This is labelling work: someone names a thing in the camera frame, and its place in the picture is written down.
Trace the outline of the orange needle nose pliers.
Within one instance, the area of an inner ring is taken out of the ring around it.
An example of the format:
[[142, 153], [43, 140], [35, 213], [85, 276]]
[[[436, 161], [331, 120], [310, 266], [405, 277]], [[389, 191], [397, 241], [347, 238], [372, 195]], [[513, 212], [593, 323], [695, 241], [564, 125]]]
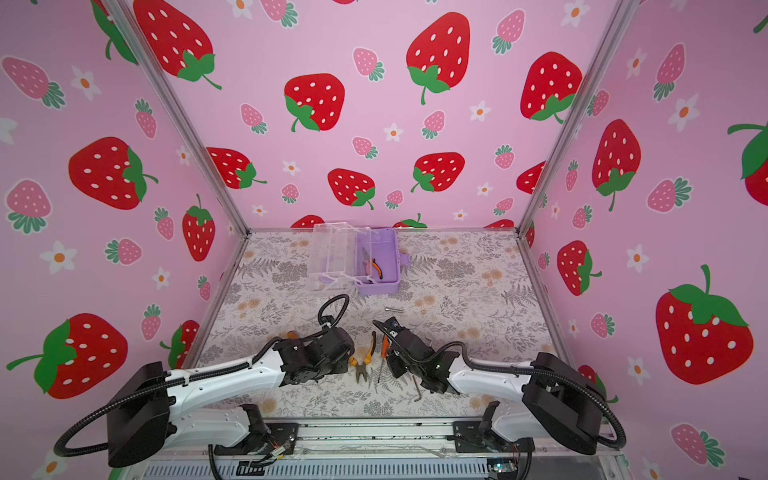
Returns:
[[372, 257], [372, 254], [367, 249], [362, 250], [362, 257], [363, 270], [367, 278], [366, 282], [376, 283], [381, 281], [383, 279], [383, 270], [378, 265], [376, 259]]

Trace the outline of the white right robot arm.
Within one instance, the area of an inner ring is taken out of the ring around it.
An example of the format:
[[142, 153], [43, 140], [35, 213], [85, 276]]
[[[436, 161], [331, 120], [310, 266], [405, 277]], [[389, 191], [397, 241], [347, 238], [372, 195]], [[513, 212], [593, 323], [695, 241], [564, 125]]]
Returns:
[[600, 436], [605, 396], [558, 357], [542, 352], [528, 366], [479, 361], [461, 341], [429, 347], [395, 318], [373, 325], [390, 342], [386, 360], [395, 377], [410, 373], [431, 393], [520, 401], [553, 440], [580, 454], [593, 455], [607, 443]]

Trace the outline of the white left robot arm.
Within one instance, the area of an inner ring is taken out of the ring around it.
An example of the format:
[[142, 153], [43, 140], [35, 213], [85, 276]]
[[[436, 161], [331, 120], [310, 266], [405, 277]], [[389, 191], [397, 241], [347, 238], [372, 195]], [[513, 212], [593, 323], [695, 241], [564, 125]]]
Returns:
[[211, 445], [217, 455], [288, 449], [294, 432], [269, 427], [251, 403], [214, 404], [255, 391], [319, 381], [347, 372], [350, 335], [330, 328], [310, 340], [274, 338], [257, 354], [211, 367], [165, 371], [142, 367], [118, 392], [107, 415], [108, 464], [129, 467], [163, 449]]

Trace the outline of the yellow black cutting pliers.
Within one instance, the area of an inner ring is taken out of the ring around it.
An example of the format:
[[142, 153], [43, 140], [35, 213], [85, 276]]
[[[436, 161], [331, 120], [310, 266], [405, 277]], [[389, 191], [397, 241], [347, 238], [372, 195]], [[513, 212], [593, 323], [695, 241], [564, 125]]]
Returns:
[[355, 370], [355, 380], [358, 384], [362, 383], [363, 381], [367, 382], [369, 380], [368, 375], [368, 366], [371, 364], [373, 359], [373, 354], [375, 353], [377, 345], [377, 334], [375, 332], [371, 333], [369, 345], [365, 349], [365, 355], [361, 360], [358, 360], [355, 356], [352, 356], [349, 359], [349, 364], [354, 368]]

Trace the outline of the purple plastic tool box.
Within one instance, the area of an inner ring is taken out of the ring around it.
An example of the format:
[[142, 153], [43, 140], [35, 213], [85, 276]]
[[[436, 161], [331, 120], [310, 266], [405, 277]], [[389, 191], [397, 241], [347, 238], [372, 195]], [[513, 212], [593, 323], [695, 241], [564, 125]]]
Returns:
[[[313, 227], [307, 261], [307, 290], [313, 294], [392, 295], [399, 291], [402, 268], [410, 257], [400, 251], [393, 228], [354, 227], [345, 222]], [[383, 270], [383, 279], [367, 283], [362, 250], [367, 249]]]

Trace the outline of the orange black small screwdriver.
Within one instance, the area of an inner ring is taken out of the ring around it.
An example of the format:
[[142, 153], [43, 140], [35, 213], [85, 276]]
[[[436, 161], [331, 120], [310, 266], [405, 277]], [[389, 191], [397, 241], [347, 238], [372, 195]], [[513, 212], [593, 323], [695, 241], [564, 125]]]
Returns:
[[381, 381], [383, 369], [387, 363], [387, 353], [388, 353], [389, 346], [390, 346], [389, 338], [386, 335], [384, 335], [382, 337], [382, 342], [381, 342], [380, 362], [379, 362], [379, 369], [378, 369], [377, 378], [376, 378], [376, 384], [379, 384]]

